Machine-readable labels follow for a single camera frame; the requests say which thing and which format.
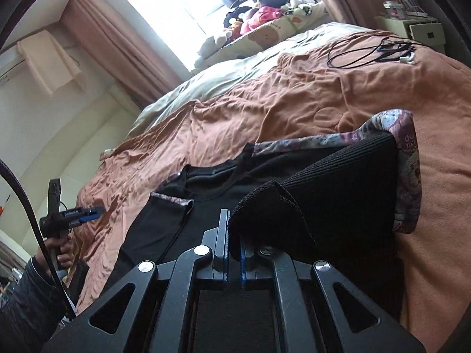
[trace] pink plush toy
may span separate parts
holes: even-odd
[[[283,11],[281,9],[272,8],[270,6],[263,6],[247,22],[242,24],[240,34],[246,34],[264,24],[265,22],[272,21],[274,19],[280,18],[281,16],[283,16]]]

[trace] nightstand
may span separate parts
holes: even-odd
[[[387,17],[375,17],[378,27],[393,32],[405,39],[417,40],[431,46],[440,53],[445,53],[445,34],[440,23],[433,17],[413,17],[397,20]]]

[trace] sleeve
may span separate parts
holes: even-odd
[[[11,329],[24,341],[31,353],[39,353],[52,337],[65,314],[60,291],[38,267],[33,257],[26,265],[13,296],[0,310]]]

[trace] black jacket sleeve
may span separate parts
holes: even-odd
[[[5,352],[40,352],[65,314],[65,306],[52,279],[38,267],[33,257],[15,287],[13,296],[0,310],[0,346]]]

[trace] orange bedspread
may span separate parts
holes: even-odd
[[[370,33],[349,38],[338,51],[380,42]],[[90,266],[80,310],[100,294],[150,191],[185,164],[216,165],[248,141],[351,131],[377,112],[401,108],[414,113],[423,189],[416,231],[397,235],[406,275],[403,323],[429,353],[439,349],[471,300],[471,70],[423,46],[416,65],[331,69],[330,47],[284,54],[258,79],[185,104],[103,162],[78,197],[79,205],[108,209],[75,232]]]

